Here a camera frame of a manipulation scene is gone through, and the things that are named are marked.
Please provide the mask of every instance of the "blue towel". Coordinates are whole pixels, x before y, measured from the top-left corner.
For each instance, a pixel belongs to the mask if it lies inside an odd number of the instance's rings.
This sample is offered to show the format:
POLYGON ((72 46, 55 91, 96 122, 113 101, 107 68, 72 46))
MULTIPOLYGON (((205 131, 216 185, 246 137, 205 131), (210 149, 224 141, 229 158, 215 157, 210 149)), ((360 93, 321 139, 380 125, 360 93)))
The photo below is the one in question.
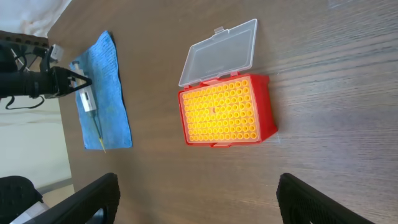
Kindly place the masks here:
MULTIPOLYGON (((97 42, 75 61, 79 61, 80 69, 93 81, 91 89, 97 106, 95 119, 105 149, 132 147, 129 121, 122 101, 118 58, 109 32, 103 32, 97 42)), ((85 149, 102 150, 93 118, 85 112, 78 92, 76 104, 85 149)))

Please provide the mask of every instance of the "transparent lid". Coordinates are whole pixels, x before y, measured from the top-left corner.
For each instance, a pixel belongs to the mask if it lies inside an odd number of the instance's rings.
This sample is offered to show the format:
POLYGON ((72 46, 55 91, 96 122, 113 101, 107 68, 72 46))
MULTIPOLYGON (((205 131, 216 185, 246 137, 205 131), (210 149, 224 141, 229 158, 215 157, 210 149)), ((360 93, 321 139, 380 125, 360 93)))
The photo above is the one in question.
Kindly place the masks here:
POLYGON ((215 29, 215 34, 190 47, 180 87, 251 68, 257 19, 232 29, 215 29))

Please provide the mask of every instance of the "brown tabletop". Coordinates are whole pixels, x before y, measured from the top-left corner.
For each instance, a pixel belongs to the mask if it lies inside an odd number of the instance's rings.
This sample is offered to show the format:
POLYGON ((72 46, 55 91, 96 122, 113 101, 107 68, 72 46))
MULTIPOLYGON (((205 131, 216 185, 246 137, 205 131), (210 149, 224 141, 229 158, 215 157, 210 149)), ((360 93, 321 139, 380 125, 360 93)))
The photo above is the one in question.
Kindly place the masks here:
POLYGON ((290 172, 377 223, 398 221, 398 1, 72 1, 49 33, 66 65, 113 33, 134 147, 84 151, 75 95, 60 99, 73 183, 119 177, 117 223, 282 223, 290 172), (212 149, 183 139, 189 47, 257 18, 251 73, 268 74, 279 133, 212 149))

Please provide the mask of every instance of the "open plastic lid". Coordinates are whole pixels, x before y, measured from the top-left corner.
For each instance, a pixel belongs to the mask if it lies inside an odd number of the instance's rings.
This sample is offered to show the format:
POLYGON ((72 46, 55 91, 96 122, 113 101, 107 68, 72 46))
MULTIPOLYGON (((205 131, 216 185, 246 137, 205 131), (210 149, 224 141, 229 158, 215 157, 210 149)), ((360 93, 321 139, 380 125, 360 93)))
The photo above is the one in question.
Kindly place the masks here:
POLYGON ((190 47, 180 87, 251 68, 257 19, 232 29, 215 29, 215 35, 190 47))

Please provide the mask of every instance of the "wooden table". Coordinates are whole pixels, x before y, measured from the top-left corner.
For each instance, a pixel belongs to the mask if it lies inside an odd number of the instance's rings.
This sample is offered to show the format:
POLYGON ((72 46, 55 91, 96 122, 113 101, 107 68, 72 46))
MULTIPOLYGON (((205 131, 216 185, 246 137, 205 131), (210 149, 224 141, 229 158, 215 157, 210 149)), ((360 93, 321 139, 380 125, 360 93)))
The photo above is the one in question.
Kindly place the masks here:
POLYGON ((398 220, 398 1, 73 1, 49 33, 66 65, 110 30, 134 147, 84 151, 60 99, 76 190, 119 177, 117 223, 282 223, 290 172, 377 223, 398 220), (259 20, 251 73, 269 74, 279 133, 257 146, 188 147, 178 81, 189 47, 259 20))

